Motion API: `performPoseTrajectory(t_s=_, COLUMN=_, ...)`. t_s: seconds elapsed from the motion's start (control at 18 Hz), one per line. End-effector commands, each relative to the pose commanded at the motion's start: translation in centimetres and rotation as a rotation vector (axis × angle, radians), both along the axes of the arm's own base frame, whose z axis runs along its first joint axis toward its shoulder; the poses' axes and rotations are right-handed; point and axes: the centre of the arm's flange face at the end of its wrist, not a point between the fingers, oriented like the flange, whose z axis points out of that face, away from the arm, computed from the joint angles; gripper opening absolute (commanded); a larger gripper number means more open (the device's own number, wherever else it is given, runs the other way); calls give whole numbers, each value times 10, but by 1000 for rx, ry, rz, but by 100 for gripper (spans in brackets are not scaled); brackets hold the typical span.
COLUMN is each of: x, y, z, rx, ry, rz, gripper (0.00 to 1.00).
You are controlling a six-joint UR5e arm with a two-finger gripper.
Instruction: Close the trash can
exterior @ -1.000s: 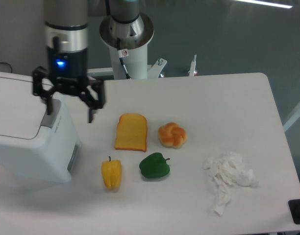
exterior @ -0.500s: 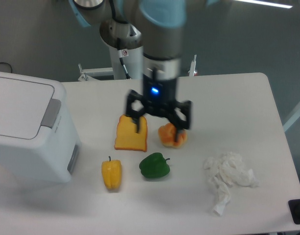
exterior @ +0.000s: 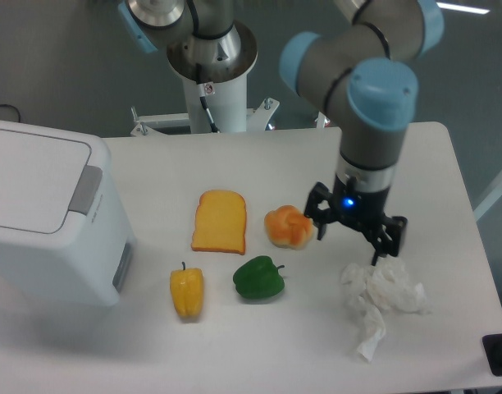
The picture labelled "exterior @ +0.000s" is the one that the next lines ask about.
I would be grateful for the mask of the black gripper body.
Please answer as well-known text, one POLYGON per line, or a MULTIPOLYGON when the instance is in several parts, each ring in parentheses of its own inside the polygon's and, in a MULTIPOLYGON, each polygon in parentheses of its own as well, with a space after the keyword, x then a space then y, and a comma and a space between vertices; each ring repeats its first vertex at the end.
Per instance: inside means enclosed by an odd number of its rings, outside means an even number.
POLYGON ((374 193, 348 190, 346 184, 335 176, 332 194, 328 222, 339 222, 362 232, 370 242, 378 241, 389 188, 374 193))

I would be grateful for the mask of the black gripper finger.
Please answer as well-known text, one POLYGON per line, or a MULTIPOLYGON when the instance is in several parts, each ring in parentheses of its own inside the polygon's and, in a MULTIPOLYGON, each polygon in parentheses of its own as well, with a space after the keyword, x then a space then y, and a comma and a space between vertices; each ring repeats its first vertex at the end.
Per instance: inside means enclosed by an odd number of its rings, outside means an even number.
POLYGON ((406 237, 408 219, 402 216, 383 215, 381 221, 368 233, 367 240, 374 253, 371 265, 376 266, 379 258, 387 255, 398 257, 406 237))
POLYGON ((317 228, 317 239, 322 240, 326 234, 327 224, 330 222, 331 209, 320 208, 319 205, 323 202, 329 202, 331 192, 320 181, 317 182, 310 190, 307 202, 304 209, 304 216, 313 221, 313 225, 317 228))

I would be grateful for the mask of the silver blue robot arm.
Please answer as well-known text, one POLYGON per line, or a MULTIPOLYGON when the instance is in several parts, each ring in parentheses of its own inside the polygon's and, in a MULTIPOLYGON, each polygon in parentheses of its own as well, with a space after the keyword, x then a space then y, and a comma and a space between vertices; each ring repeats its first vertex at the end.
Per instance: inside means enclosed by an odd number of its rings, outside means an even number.
MULTIPOLYGON (((407 61, 439 43, 444 18, 434 1, 339 1, 337 7, 350 21, 347 31, 331 39, 297 34, 279 61, 284 83, 342 133, 335 183, 316 184, 304 213, 320 233, 339 222, 362 233, 376 258, 395 257, 408 221, 387 216, 385 205, 418 96, 407 61)), ((166 51, 189 95, 193 132, 245 130, 243 92, 221 88, 246 76, 258 50, 235 19, 233 2, 122 1, 118 8, 143 51, 166 51)))

